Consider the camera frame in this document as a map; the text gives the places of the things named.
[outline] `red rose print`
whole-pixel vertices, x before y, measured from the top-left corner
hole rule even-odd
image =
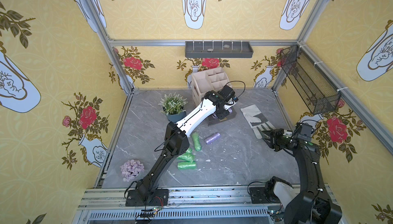
[[[83,129],[86,129],[97,119],[96,110],[91,106],[82,110],[81,119],[79,120],[79,125],[82,126]]]
[[[327,120],[327,126],[329,129],[330,138],[333,142],[342,143],[347,139],[347,126],[336,116],[333,116]]]
[[[278,48],[276,51],[276,55],[280,54],[284,48]]]
[[[338,101],[338,103],[337,103],[337,106],[338,106],[339,108],[342,108],[342,107],[344,106],[344,104],[345,104],[344,100],[340,99],[340,100]]]
[[[65,116],[63,119],[63,126],[66,126],[68,128],[70,126],[71,118],[69,116]]]
[[[205,66],[209,69],[214,69],[220,66],[220,61],[218,58],[204,58],[202,61],[202,66]]]
[[[128,66],[133,69],[141,70],[143,67],[141,60],[134,58],[134,57],[125,58],[125,59],[123,59],[123,62],[124,62],[125,66]]]

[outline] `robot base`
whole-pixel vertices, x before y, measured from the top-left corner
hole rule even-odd
[[[155,197],[161,197],[163,200],[162,205],[168,205],[168,196],[169,190],[168,189],[157,189],[155,191]],[[143,202],[135,190],[128,191],[127,200],[125,202],[126,207],[132,206],[145,206],[145,202]],[[147,203],[146,206],[161,206],[161,201],[159,198],[153,198],[150,203]]]

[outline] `lavender flower pot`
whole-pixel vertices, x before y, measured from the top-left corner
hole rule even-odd
[[[177,123],[177,122],[180,121],[181,119],[185,118],[186,113],[185,113],[185,111],[183,111],[183,112],[180,112],[180,113],[174,114],[174,115],[167,115],[167,114],[165,114],[165,115],[167,116],[167,119],[168,119],[169,121],[171,121],[171,122],[173,122],[173,123]]]

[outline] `metal grate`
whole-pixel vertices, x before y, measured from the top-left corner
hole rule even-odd
[[[89,221],[94,220],[134,220],[139,217],[141,209],[127,210],[92,210]],[[267,206],[245,207],[190,207],[163,209],[151,219],[191,219],[218,217],[268,217]]]
[[[281,66],[313,115],[336,109],[341,93],[297,45],[281,52]]]

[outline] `black mesh basket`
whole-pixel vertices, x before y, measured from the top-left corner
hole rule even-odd
[[[282,50],[281,66],[313,115],[336,109],[341,93],[297,45]]]

